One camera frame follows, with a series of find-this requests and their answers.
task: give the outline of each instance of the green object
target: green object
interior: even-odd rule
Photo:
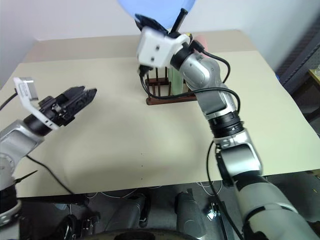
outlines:
[[[182,94],[184,88],[184,78],[175,68],[168,68],[168,80],[171,82],[171,94]]]

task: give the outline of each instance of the white wall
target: white wall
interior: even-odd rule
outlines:
[[[180,30],[242,30],[275,70],[319,12],[319,0],[198,0]],[[1,0],[0,14],[0,86],[35,40],[139,34],[116,0]]]

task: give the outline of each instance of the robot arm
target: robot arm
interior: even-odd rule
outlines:
[[[33,81],[14,78],[14,82],[22,105],[32,114],[0,132],[0,239],[19,239],[17,219],[21,203],[12,177],[17,164],[39,146],[48,133],[74,120],[75,114],[87,106],[97,92],[95,88],[71,87],[56,98],[48,96],[40,101],[38,110],[30,102],[38,99]]]
[[[148,22],[142,21],[141,16],[139,19],[141,23]],[[142,28],[137,48],[138,60],[144,65],[140,70],[174,67],[191,90],[227,88],[220,79],[218,63],[194,51],[202,51],[200,44],[188,44],[186,35],[166,34],[157,28],[154,24]],[[198,91],[195,95],[219,149],[216,159],[220,174],[227,185],[235,186],[245,239],[317,240],[317,235],[284,194],[262,177],[259,155],[231,94]]]

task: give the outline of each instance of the black wire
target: black wire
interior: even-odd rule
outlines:
[[[230,66],[229,62],[227,60],[223,59],[222,57],[213,55],[213,54],[211,54],[211,53],[209,53],[209,52],[207,52],[205,50],[202,50],[202,53],[204,55],[207,55],[208,57],[210,57],[212,59],[215,59],[215,60],[218,60],[220,62],[223,62],[226,65],[226,67],[228,68],[228,71],[227,71],[226,76],[225,76],[225,78],[223,80],[223,83],[225,83],[227,81],[227,79],[228,79],[228,77],[230,75],[230,71],[231,71],[231,66]]]
[[[54,172],[48,167],[46,166],[45,164],[43,164],[42,162],[39,162],[37,160],[35,160],[33,157],[29,156],[29,155],[26,155],[26,157],[28,159],[30,159],[32,162],[36,163],[36,164],[39,164],[41,165],[42,167],[44,167],[50,174],[51,176],[60,184],[61,187],[63,187],[69,194],[71,195],[74,195],[75,193],[73,191],[71,191],[55,174]],[[92,209],[85,203],[83,202],[83,205],[84,207],[89,210],[89,212],[92,214],[92,215],[96,215],[94,213],[94,211],[92,211]]]
[[[228,220],[228,222],[230,223],[230,225],[232,226],[233,230],[235,231],[235,233],[237,234],[237,236],[239,237],[240,240],[244,240],[243,236],[241,235],[240,231],[238,230],[238,228],[236,227],[235,223],[233,222],[233,220],[231,219],[227,209],[225,208],[225,206],[223,205],[223,203],[221,202],[219,196],[217,195],[217,192],[212,184],[212,181],[211,181],[211,178],[210,178],[210,174],[209,174],[209,156],[210,156],[210,151],[211,151],[211,148],[212,148],[212,145],[214,144],[214,141],[212,140],[210,146],[209,146],[209,149],[208,149],[208,152],[206,154],[206,174],[207,174],[207,177],[208,177],[208,181],[209,181],[209,184],[210,184],[210,188],[213,192],[213,195],[215,196],[216,198],[216,201],[219,205],[219,208],[222,210],[222,212],[224,213],[226,219]]]
[[[10,96],[7,100],[5,100],[5,102],[0,106],[0,111],[16,96],[18,96],[17,92],[15,92],[12,96]]]
[[[181,93],[181,94],[177,94],[177,95],[171,95],[171,96],[157,96],[152,94],[149,90],[148,87],[146,86],[145,82],[144,82],[144,78],[143,76],[140,76],[140,82],[141,85],[144,89],[144,91],[151,97],[155,98],[155,99],[177,99],[177,98],[181,98],[181,97],[187,97],[193,94],[198,94],[198,93],[203,93],[203,92],[210,92],[210,91],[220,91],[220,92],[227,92],[232,94],[236,101],[237,101],[237,112],[240,112],[240,106],[241,106],[241,102],[240,102],[240,97],[238,96],[238,94],[235,91],[232,91],[231,89],[228,88],[224,88],[224,87],[208,87],[208,88],[201,88],[201,89],[197,89],[197,90],[193,90],[193,91],[189,91],[189,92],[185,92],[185,93]]]

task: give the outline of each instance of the white bracket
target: white bracket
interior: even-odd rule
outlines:
[[[190,38],[185,34],[171,38],[145,26],[136,50],[139,63],[156,68],[170,67],[171,58],[182,49],[183,43],[189,41]]]
[[[32,115],[39,119],[44,125],[52,130],[59,128],[53,121],[42,114],[31,101],[38,100],[36,87],[31,77],[14,77],[13,78],[16,92],[20,98],[20,101],[25,109],[27,109]]]

